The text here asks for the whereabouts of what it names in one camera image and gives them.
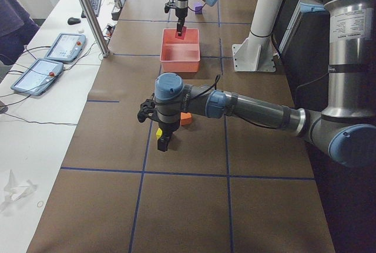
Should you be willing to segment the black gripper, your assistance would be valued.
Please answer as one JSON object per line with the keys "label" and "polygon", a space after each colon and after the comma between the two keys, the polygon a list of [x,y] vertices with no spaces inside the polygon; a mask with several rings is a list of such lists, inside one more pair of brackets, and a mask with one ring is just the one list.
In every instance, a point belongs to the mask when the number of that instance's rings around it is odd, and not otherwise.
{"label": "black gripper", "polygon": [[182,38],[185,38],[187,27],[182,27],[182,24],[184,24],[185,19],[187,17],[187,8],[176,8],[175,14],[178,18],[177,21],[177,34],[181,35]]}
{"label": "black gripper", "polygon": [[180,118],[173,119],[171,123],[159,119],[159,128],[162,136],[157,140],[157,149],[159,151],[167,151],[172,134],[180,127]]}

